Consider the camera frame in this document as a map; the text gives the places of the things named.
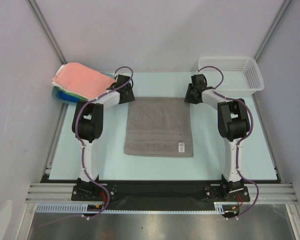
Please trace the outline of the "grey towel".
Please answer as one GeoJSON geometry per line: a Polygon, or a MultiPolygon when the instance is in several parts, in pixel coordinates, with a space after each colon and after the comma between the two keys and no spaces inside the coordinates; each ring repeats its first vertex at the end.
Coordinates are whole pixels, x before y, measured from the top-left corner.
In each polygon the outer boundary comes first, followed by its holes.
{"type": "Polygon", "coordinates": [[[137,97],[128,105],[124,153],[192,158],[190,104],[180,97],[137,97]]]}

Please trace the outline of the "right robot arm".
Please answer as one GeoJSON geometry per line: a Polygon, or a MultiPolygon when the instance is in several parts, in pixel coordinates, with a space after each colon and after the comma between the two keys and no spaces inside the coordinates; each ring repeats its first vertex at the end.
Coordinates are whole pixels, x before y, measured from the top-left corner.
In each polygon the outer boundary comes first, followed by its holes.
{"type": "Polygon", "coordinates": [[[244,190],[241,162],[244,139],[249,136],[252,124],[251,111],[242,98],[235,99],[221,95],[208,86],[203,74],[191,76],[184,101],[189,104],[206,104],[217,111],[217,127],[224,140],[225,165],[221,175],[219,196],[232,201],[244,190]]]}

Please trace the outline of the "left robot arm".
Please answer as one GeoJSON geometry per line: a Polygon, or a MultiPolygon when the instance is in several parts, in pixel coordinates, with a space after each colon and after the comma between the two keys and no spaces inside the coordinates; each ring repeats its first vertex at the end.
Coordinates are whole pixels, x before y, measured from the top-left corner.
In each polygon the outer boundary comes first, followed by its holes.
{"type": "Polygon", "coordinates": [[[106,191],[98,183],[99,171],[93,144],[102,135],[105,110],[135,100],[133,78],[114,75],[115,82],[103,94],[93,100],[80,100],[76,104],[72,121],[72,132],[80,143],[81,170],[73,187],[73,201],[95,201],[106,191]]]}

